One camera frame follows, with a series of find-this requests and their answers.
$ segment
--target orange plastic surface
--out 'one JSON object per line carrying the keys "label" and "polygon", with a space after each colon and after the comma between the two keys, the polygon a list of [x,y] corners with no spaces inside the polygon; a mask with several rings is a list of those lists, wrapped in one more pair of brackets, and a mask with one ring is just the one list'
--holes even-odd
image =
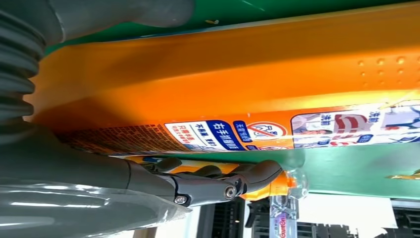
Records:
{"label": "orange plastic surface", "polygon": [[413,2],[70,46],[41,63],[26,99],[56,133],[269,112],[284,125],[306,109],[392,105],[420,99],[419,22]]}
{"label": "orange plastic surface", "polygon": [[289,188],[296,187],[296,181],[288,178],[286,172],[282,172],[270,185],[250,193],[241,195],[245,200],[258,201],[269,196],[287,196]]}

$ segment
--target cartoon illustration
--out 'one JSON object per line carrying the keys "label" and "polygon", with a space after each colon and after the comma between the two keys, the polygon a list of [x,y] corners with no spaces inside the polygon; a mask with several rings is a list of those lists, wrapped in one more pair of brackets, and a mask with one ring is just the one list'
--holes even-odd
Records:
{"label": "cartoon illustration", "polygon": [[385,116],[385,121],[394,122],[385,125],[385,129],[388,130],[391,128],[399,129],[401,127],[418,129],[420,128],[420,110],[417,110],[414,106],[391,108],[391,112]]}
{"label": "cartoon illustration", "polygon": [[[255,125],[254,128],[257,129],[257,130],[259,130],[259,131],[265,131],[265,132],[270,133],[270,134],[273,134],[273,135],[277,135],[278,134],[277,131],[273,130],[273,126],[272,125]],[[263,137],[264,136],[267,136],[267,134],[264,134],[264,133],[261,133],[261,132],[257,132],[257,131],[254,131],[254,135],[256,137],[259,137],[259,136],[263,136]]]}

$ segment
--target bottle label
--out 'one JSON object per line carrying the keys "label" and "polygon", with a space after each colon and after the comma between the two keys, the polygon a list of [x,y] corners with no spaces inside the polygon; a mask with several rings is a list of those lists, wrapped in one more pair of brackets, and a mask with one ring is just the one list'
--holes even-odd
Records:
{"label": "bottle label", "polygon": [[105,155],[285,150],[420,141],[420,100],[201,117],[59,133]]}

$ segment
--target prohibition symbol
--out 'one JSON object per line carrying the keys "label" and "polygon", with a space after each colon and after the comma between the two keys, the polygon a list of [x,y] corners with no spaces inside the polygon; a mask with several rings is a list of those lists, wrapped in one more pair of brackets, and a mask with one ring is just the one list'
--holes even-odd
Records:
{"label": "prohibition symbol", "polygon": [[282,125],[266,121],[249,124],[247,129],[253,140],[277,140],[287,134]]}

